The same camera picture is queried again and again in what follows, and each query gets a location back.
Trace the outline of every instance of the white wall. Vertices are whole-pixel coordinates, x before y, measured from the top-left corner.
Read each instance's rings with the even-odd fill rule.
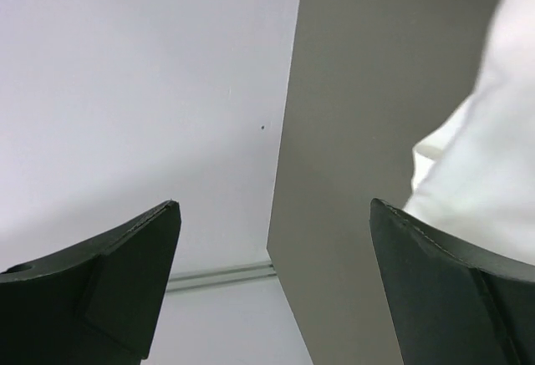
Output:
[[[170,294],[147,365],[312,365],[278,279]]]
[[[174,272],[267,259],[297,7],[0,0],[0,268],[169,198]]]

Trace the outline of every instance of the folded cloth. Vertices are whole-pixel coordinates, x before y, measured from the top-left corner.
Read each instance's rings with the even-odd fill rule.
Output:
[[[414,150],[405,211],[535,265],[535,0],[502,0],[476,86]]]

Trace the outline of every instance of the black plastic part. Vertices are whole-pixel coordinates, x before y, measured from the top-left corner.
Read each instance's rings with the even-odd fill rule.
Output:
[[[405,365],[535,365],[535,266],[381,200],[370,229]]]
[[[139,365],[149,356],[181,228],[167,201],[0,274],[0,362]]]

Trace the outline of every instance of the small hole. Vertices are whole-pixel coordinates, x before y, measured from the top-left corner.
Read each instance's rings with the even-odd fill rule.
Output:
[[[3,275],[7,275],[10,273],[19,273],[20,271],[29,271],[32,268],[33,266],[29,265],[28,263],[21,263],[20,265],[10,267],[3,273]]]

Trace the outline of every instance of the white towel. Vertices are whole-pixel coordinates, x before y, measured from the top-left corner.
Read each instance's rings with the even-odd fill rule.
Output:
[[[502,0],[473,93],[414,156],[408,213],[535,265],[535,0]]]

